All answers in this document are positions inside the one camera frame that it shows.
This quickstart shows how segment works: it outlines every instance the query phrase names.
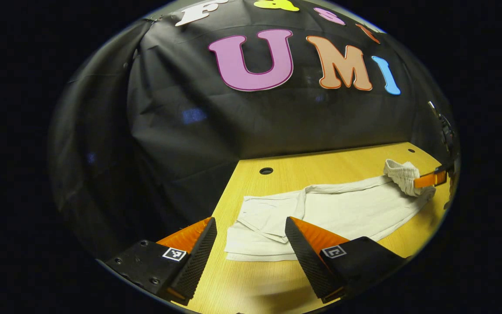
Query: folded cloth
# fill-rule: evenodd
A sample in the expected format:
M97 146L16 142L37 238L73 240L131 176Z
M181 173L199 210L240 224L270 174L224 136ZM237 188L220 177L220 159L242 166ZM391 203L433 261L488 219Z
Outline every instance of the folded cloth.
M285 236L292 216L347 239L378 241L404 225L424 207L434 187L414 189L420 172L412 163L387 159L380 177L344 184L316 184L300 191L265 197L246 196L227 231L227 258L239 261L295 260Z

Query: orange letter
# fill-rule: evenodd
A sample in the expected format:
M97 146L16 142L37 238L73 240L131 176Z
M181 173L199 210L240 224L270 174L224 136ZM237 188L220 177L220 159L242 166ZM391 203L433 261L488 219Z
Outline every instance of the orange letter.
M323 71L323 78L319 84L324 88L340 88L342 82L336 77L336 70L344 81L346 87L350 87L355 76L354 87L361 91L371 91L373 86L369 82L367 69L363 62L363 52L354 46L346 46L346 56L336 49L334 44L327 38L307 36L307 41L317 48Z

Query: wooden table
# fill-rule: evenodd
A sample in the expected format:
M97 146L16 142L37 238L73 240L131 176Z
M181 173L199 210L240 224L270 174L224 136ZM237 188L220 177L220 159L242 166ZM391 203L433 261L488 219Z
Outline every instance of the wooden table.
M411 143L239 161L213 213L218 234L207 266L194 298L183 307L203 314L298 314L325 306L315 297L297 261L227 260L227 229L235 223L245 195L273 195L312 184L378 177L383 175L386 159L401 164L410 161L421 175L440 165ZM260 174L264 167L273 168L273 173ZM440 225L449 186L448 182L439 185L422 211L379 243L402 257L416 254Z

